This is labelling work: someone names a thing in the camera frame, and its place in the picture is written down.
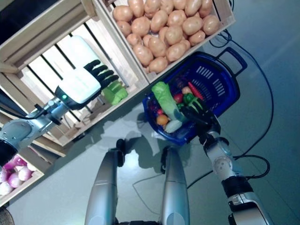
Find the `black cable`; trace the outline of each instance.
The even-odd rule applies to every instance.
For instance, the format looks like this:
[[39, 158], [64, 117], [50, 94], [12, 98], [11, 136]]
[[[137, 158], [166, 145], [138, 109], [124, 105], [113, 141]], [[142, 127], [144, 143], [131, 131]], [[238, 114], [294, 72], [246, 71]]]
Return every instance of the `black cable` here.
[[202, 178], [206, 177], [207, 175], [211, 174], [213, 171], [209, 171], [205, 174], [203, 174], [201, 177], [198, 177], [196, 180], [194, 180], [192, 183], [190, 183], [188, 186], [187, 186], [187, 189], [189, 189], [190, 187], [192, 187], [195, 183], [197, 183], [199, 180], [201, 180]]
[[266, 163], [267, 169], [264, 173], [262, 173], [260, 175], [245, 176], [248, 180], [249, 179], [258, 179], [258, 178], [262, 178], [262, 177], [266, 176], [269, 173], [270, 168], [271, 168], [270, 162], [266, 158], [258, 156], [258, 155], [240, 155], [240, 156], [234, 156], [233, 158], [235, 160], [237, 160], [239, 158], [259, 158], [259, 159], [263, 160]]
[[234, 11], [234, 0], [232, 0], [231, 10]]
[[[223, 31], [225, 35], [223, 35], [222, 33], [218, 34], [219, 36], [221, 36], [225, 41], [226, 41], [226, 44], [227, 45], [229, 42], [233, 42], [235, 45], [237, 45], [241, 50], [243, 50], [245, 53], [248, 54], [248, 56], [253, 60], [253, 62], [255, 63], [255, 65], [258, 67], [258, 69], [260, 70], [260, 72], [262, 73], [262, 76], [265, 80], [265, 82], [267, 83], [267, 86], [268, 86], [268, 89], [270, 91], [270, 97], [271, 97], [271, 116], [270, 116], [270, 121], [269, 121], [269, 124], [266, 128], [266, 130], [264, 131], [264, 133], [243, 153], [241, 154], [240, 156], [236, 156], [236, 160], [239, 159], [239, 158], [242, 158], [242, 157], [247, 157], [246, 154], [249, 153], [265, 136], [266, 134], [268, 133], [271, 125], [272, 125], [272, 122], [273, 122], [273, 117], [274, 117], [274, 97], [273, 97], [273, 91], [272, 91], [272, 88], [270, 86], [270, 83], [269, 83], [269, 80], [266, 76], [266, 74], [264, 73], [263, 69], [261, 68], [261, 66], [259, 65], [259, 63], [256, 61], [256, 59], [254, 58], [254, 56], [248, 52], [245, 48], [243, 48], [240, 44], [238, 44], [237, 42], [235, 42], [234, 40], [232, 40], [232, 36], [231, 34], [229, 33], [229, 31], [226, 29]], [[222, 45], [222, 46], [216, 46], [214, 44], [212, 44], [212, 42], [210, 41], [210, 44], [213, 46], [213, 47], [216, 47], [216, 48], [222, 48], [224, 47], [225, 45]], [[256, 178], [260, 178], [260, 177], [264, 177], [265, 175], [268, 174], [269, 170], [270, 170], [270, 163], [266, 160], [265, 161], [267, 163], [267, 170], [266, 170], [266, 174], [263, 173], [262, 175], [259, 175], [259, 176], [255, 176]], [[209, 171], [207, 172], [206, 174], [202, 175], [201, 177], [197, 178], [196, 180], [194, 180], [190, 185], [188, 185], [188, 188], [190, 188], [192, 185], [194, 185], [197, 181], [201, 180], [202, 178], [206, 177], [207, 175], [211, 174], [213, 171]]]
[[152, 212], [153, 214], [156, 214], [156, 215], [159, 215], [159, 213], [154, 212], [152, 209], [150, 209], [150, 207], [146, 204], [146, 202], [142, 199], [142, 197], [140, 196], [140, 194], [139, 194], [138, 191], [136, 190], [135, 184], [138, 184], [138, 183], [140, 183], [140, 182], [142, 182], [142, 181], [145, 181], [145, 180], [150, 180], [150, 179], [155, 178], [155, 177], [159, 177], [160, 175], [162, 175], [162, 173], [160, 173], [160, 174], [158, 174], [158, 175], [155, 175], [155, 176], [152, 176], [152, 177], [148, 177], [148, 178], [139, 180], [139, 181], [137, 181], [137, 182], [135, 182], [135, 183], [132, 184], [133, 189], [135, 190], [137, 196], [138, 196], [139, 199], [142, 201], [142, 203], [144, 204], [144, 206], [146, 206], [146, 208], [147, 208], [150, 212]]
[[15, 113], [13, 113], [13, 112], [11, 112], [11, 111], [9, 111], [9, 110], [6, 110], [5, 108], [3, 108], [3, 107], [1, 107], [1, 106], [0, 106], [0, 110], [2, 110], [2, 111], [4, 111], [4, 112], [8, 113], [9, 115], [15, 116], [15, 117], [17, 117], [17, 118], [19, 118], [19, 119], [34, 120], [34, 119], [38, 118], [38, 116], [34, 116], [34, 117], [25, 117], [25, 116], [21, 116], [21, 115], [15, 114]]

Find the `floor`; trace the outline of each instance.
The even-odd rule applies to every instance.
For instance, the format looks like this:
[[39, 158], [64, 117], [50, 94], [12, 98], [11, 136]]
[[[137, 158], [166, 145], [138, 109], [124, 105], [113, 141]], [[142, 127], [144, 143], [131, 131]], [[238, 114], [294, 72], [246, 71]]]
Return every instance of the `floor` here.
[[[299, 9], [298, 0], [291, 0], [289, 4], [271, 0], [236, 2], [237, 22], [229, 29], [233, 39], [260, 62], [273, 88], [274, 121], [265, 138], [251, 151], [266, 157], [271, 171], [266, 177], [250, 183], [277, 225], [300, 225], [297, 143], [300, 134], [300, 26], [296, 22]], [[277, 12], [283, 15], [282, 19], [278, 19]], [[202, 50], [213, 55], [221, 51], [209, 44]], [[237, 77], [241, 97], [219, 118], [222, 135], [229, 140], [234, 155], [244, 152], [256, 141], [270, 118], [270, 94], [265, 81], [253, 62], [241, 51], [239, 53], [248, 63], [248, 68]], [[145, 123], [139, 103], [141, 98], [137, 97], [135, 102], [94, 126], [72, 147], [67, 157], [57, 161], [48, 177], [11, 202], [8, 209], [16, 225], [82, 225], [99, 164], [119, 138], [129, 140], [131, 153], [126, 155], [125, 165], [118, 170], [116, 216], [119, 221], [158, 219], [163, 175], [135, 185], [150, 210], [139, 199], [132, 184], [160, 173], [161, 150], [169, 143], [155, 138], [153, 130]], [[209, 160], [196, 139], [179, 149], [179, 153], [188, 184], [210, 170]], [[258, 160], [241, 159], [240, 164], [245, 174], [259, 174], [265, 169]], [[230, 210], [214, 174], [196, 183], [188, 194], [191, 225], [228, 224]]]

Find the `silver metal leg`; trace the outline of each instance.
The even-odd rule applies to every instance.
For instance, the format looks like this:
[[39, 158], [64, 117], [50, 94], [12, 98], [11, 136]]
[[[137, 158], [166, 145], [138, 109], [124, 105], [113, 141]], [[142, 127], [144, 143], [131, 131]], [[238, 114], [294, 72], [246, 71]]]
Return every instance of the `silver metal leg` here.
[[118, 157], [120, 150], [109, 150], [101, 163], [90, 194], [85, 225], [115, 224]]
[[187, 182], [176, 149], [168, 148], [165, 164], [165, 188], [160, 223], [189, 225]]

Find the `potato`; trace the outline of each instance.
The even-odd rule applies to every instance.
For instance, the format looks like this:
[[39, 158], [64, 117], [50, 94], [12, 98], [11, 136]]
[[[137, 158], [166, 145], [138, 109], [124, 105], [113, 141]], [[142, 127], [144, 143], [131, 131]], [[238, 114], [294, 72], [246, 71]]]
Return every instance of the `potato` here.
[[157, 11], [150, 24], [150, 29], [152, 32], [157, 33], [162, 29], [168, 21], [168, 14], [164, 10]]
[[160, 10], [164, 10], [169, 15], [173, 9], [173, 0], [160, 0]]
[[129, 34], [126, 40], [129, 42], [131, 47], [137, 44], [142, 44], [142, 38], [137, 34]]
[[181, 40], [180, 43], [184, 43], [185, 44], [186, 51], [191, 48], [191, 43], [188, 40], [186, 40], [186, 39]]
[[151, 19], [159, 10], [160, 0], [146, 0], [144, 5], [145, 16]]
[[161, 41], [163, 41], [167, 47], [169, 47], [169, 44], [168, 44], [167, 40], [165, 39], [165, 33], [166, 33], [167, 29], [168, 29], [168, 27], [163, 27], [162, 29], [160, 29], [159, 33], [158, 33], [158, 38]]
[[153, 60], [153, 55], [152, 55], [152, 52], [150, 51], [150, 49], [141, 44], [135, 45], [133, 47], [133, 51], [134, 51], [135, 55], [137, 56], [138, 60], [145, 67], [147, 67]]
[[133, 34], [137, 34], [141, 37], [144, 37], [149, 33], [150, 30], [150, 21], [147, 17], [142, 16], [133, 20], [131, 24], [131, 30]]
[[180, 59], [186, 52], [186, 45], [184, 43], [177, 43], [168, 48], [166, 55], [170, 62]]
[[149, 71], [160, 73], [168, 66], [168, 61], [164, 57], [158, 57], [154, 59], [149, 65]]
[[173, 0], [174, 8], [177, 10], [184, 10], [187, 0]]
[[192, 16], [185, 20], [182, 24], [182, 30], [187, 35], [193, 35], [203, 26], [203, 21], [200, 17]]
[[117, 6], [112, 12], [115, 21], [129, 22], [133, 17], [133, 12], [129, 6]]
[[202, 0], [187, 0], [186, 6], [184, 7], [184, 12], [187, 16], [194, 16], [199, 10], [202, 4]]
[[189, 37], [189, 41], [191, 43], [191, 46], [195, 46], [196, 44], [202, 42], [205, 39], [205, 33], [200, 30], [197, 33], [193, 34]]
[[183, 31], [180, 26], [172, 26], [165, 32], [165, 39], [169, 45], [174, 45], [181, 41], [183, 37]]
[[203, 18], [203, 31], [206, 35], [212, 35], [220, 27], [220, 21], [215, 15], [208, 15]]
[[151, 37], [148, 47], [153, 53], [154, 57], [164, 57], [166, 52], [166, 45], [157, 37]]
[[147, 34], [142, 38], [142, 42], [144, 43], [144, 46], [146, 46], [147, 48], [148, 48], [148, 43], [149, 43], [149, 40], [151, 37], [153, 37], [153, 36], [150, 34]]
[[206, 17], [212, 10], [212, 0], [202, 0], [202, 5], [199, 9], [199, 15], [201, 18]]
[[185, 33], [185, 32], [183, 32], [183, 35], [182, 35], [182, 37], [184, 38], [184, 39], [188, 39], [188, 35]]
[[187, 16], [183, 10], [174, 10], [169, 15], [167, 25], [169, 27], [174, 26], [174, 25], [181, 26], [186, 19], [187, 19]]
[[133, 15], [135, 15], [136, 18], [144, 15], [143, 0], [127, 0], [127, 3], [133, 12]]
[[117, 25], [125, 37], [127, 37], [131, 33], [131, 26], [128, 22], [117, 21]]

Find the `green vegetable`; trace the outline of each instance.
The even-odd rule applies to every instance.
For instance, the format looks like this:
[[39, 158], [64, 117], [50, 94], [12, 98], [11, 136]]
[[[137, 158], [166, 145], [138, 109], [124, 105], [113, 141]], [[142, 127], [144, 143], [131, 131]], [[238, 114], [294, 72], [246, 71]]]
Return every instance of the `green vegetable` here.
[[118, 104], [122, 99], [128, 96], [126, 89], [119, 81], [112, 82], [108, 87], [102, 90], [104, 97], [112, 105]]
[[160, 81], [155, 84], [151, 90], [160, 107], [171, 120], [186, 120], [185, 116], [179, 111], [176, 102], [170, 93], [168, 84]]
[[183, 95], [183, 102], [184, 104], [188, 105], [191, 101], [193, 101], [194, 98], [194, 95], [191, 93], [185, 94]]
[[180, 110], [182, 107], [184, 107], [184, 103], [178, 103], [178, 104], [177, 104], [177, 107], [178, 107], [179, 110]]

